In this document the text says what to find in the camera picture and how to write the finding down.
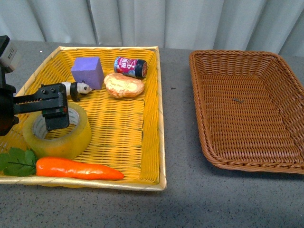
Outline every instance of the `woven basket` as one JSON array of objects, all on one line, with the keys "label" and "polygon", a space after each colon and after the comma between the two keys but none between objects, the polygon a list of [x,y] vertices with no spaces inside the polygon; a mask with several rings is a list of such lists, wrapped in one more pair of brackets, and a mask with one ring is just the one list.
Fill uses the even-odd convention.
[{"label": "woven basket", "polygon": [[280,56],[194,51],[190,70],[199,138],[213,165],[304,174],[304,89]]},{"label": "woven basket", "polygon": [[[18,95],[33,94],[41,84],[73,82],[71,67],[77,57],[100,57],[104,75],[114,71],[117,56],[147,61],[145,90],[136,98],[111,97],[105,85],[81,97],[82,106],[92,129],[92,140],[76,161],[103,164],[121,171],[118,181],[77,180],[51,177],[8,177],[0,175],[0,183],[38,184],[44,186],[113,188],[161,191],[167,186],[162,115],[160,57],[157,47],[59,47],[34,72]],[[29,114],[19,115],[19,124],[0,137],[0,152],[11,147],[26,149],[22,126]],[[53,135],[64,135],[66,129]]]}]

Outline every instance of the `panda figurine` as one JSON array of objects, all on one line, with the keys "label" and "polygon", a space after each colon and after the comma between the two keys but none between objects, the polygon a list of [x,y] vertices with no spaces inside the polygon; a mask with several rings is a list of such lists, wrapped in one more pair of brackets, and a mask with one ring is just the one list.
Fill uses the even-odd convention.
[{"label": "panda figurine", "polygon": [[83,82],[62,82],[66,86],[66,95],[71,96],[72,100],[77,102],[80,101],[78,95],[86,95],[92,91],[92,88]]}]

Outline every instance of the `purple foam cube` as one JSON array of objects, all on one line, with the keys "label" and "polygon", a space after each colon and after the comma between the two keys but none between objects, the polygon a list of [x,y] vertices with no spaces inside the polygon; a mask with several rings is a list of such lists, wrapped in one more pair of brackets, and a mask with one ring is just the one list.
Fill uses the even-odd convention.
[{"label": "purple foam cube", "polygon": [[99,57],[77,57],[71,72],[75,81],[84,81],[92,89],[101,89],[103,85],[105,76]]}]

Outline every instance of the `table surface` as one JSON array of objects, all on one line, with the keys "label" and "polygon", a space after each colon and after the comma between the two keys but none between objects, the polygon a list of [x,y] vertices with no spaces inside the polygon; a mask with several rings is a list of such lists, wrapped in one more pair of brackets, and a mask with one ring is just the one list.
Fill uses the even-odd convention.
[{"label": "table surface", "polygon": [[[80,46],[15,44],[23,57],[6,79],[17,91],[58,46]],[[222,170],[203,156],[190,52],[160,49],[166,190],[0,185],[0,227],[304,227],[303,175]],[[304,84],[304,58],[283,58]]]}]

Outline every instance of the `bread roll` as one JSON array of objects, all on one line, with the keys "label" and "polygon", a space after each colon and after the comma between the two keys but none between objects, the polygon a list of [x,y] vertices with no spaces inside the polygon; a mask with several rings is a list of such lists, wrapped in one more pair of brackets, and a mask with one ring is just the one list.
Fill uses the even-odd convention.
[{"label": "bread roll", "polygon": [[144,89],[144,83],[140,79],[124,76],[119,73],[108,74],[104,78],[104,84],[113,97],[136,97]]}]

